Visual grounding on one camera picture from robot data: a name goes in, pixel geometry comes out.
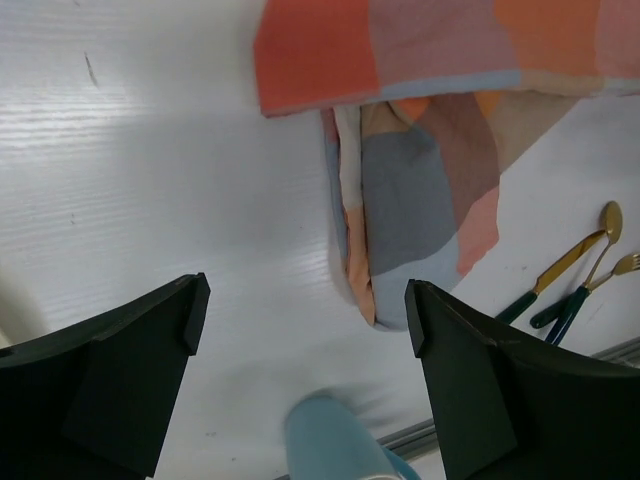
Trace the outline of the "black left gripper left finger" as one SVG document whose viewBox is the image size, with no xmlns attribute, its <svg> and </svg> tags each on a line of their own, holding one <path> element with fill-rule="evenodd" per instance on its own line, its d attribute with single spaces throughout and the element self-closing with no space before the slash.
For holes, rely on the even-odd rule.
<svg viewBox="0 0 640 480">
<path fill-rule="evenodd" d="M 4 479 L 154 476 L 210 287 L 179 277 L 1 350 Z"/>
</svg>

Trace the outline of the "checkered orange blue cloth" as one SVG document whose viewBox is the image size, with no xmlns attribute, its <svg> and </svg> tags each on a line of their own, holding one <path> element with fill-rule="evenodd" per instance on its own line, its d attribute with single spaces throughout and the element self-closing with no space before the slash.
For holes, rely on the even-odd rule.
<svg viewBox="0 0 640 480">
<path fill-rule="evenodd" d="M 269 1 L 267 117 L 322 117 L 340 256 L 375 328 L 498 242 L 501 174 L 578 101 L 639 91 L 635 1 Z"/>
</svg>

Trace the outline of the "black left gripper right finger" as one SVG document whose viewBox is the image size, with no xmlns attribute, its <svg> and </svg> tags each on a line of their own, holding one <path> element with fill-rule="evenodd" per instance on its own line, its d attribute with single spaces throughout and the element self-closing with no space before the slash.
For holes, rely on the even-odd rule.
<svg viewBox="0 0 640 480">
<path fill-rule="evenodd" d="M 436 285 L 405 292 L 450 479 L 635 479 L 639 372 L 550 345 Z"/>
</svg>

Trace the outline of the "light blue mug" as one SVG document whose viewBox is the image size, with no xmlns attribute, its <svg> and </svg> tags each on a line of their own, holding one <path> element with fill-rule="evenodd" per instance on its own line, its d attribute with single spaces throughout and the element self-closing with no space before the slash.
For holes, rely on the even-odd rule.
<svg viewBox="0 0 640 480">
<path fill-rule="evenodd" d="M 289 477 L 294 480 L 419 477 L 331 396 L 311 396 L 294 406 L 284 423 L 284 438 Z"/>
</svg>

